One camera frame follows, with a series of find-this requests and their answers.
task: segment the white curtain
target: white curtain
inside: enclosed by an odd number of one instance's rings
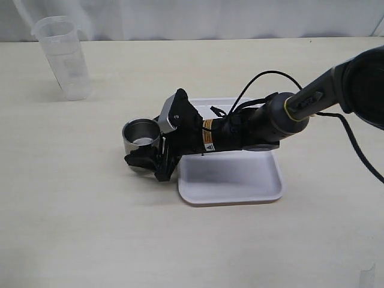
[[[83,40],[371,36],[384,16],[384,0],[0,2],[1,41],[31,41],[31,26],[56,15],[72,17]]]

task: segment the white tray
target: white tray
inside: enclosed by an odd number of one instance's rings
[[[211,106],[228,112],[235,98],[191,99],[204,119],[216,118]],[[245,98],[240,103],[250,100]],[[272,151],[231,151],[183,156],[178,189],[193,206],[270,203],[284,193],[284,184]]]

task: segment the metal cup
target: metal cup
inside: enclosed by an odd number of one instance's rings
[[[124,140],[125,153],[128,155],[131,151],[140,147],[159,146],[160,128],[157,121],[150,118],[136,118],[126,123],[122,129],[122,138]],[[136,172],[146,171],[143,168],[130,168]]]

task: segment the black cable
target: black cable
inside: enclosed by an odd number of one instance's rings
[[[325,112],[318,112],[316,113],[319,116],[328,116],[328,117],[335,117],[340,119],[341,123],[343,123],[345,130],[347,131],[348,138],[352,144],[352,147],[354,148],[356,154],[362,161],[362,163],[366,166],[366,168],[379,180],[384,184],[384,177],[381,175],[368,161],[368,159],[365,157],[364,153],[361,151],[360,146],[358,142],[356,141],[355,135],[353,135],[352,129],[347,122],[347,119],[339,114],[339,113],[325,113]]]
[[[245,86],[245,88],[242,90],[242,92],[240,93],[239,97],[236,99],[235,103],[233,104],[232,108],[229,110],[229,113],[228,115],[231,115],[233,110],[235,109],[236,105],[239,103],[241,97],[243,97],[243,95],[245,94],[245,92],[248,90],[248,88],[252,85],[253,82],[256,81],[256,79],[260,78],[261,76],[263,75],[266,75],[266,74],[278,74],[278,75],[282,75],[286,78],[288,78],[289,80],[291,80],[298,88],[299,90],[302,89],[302,87],[300,86],[300,84],[290,75],[284,73],[284,72],[280,72],[280,71],[276,71],[276,70],[267,70],[267,71],[264,71],[264,72],[261,72],[259,73],[258,75],[254,76],[253,79],[251,81],[249,81],[249,83]]]

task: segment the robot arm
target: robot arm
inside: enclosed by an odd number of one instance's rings
[[[263,102],[261,107],[242,104],[228,115],[203,120],[179,89],[155,119],[159,144],[131,151],[125,160],[168,181],[183,155],[276,149],[280,140],[302,131],[309,116],[337,103],[345,113],[354,112],[384,130],[384,46],[331,68],[297,94],[274,93]]]

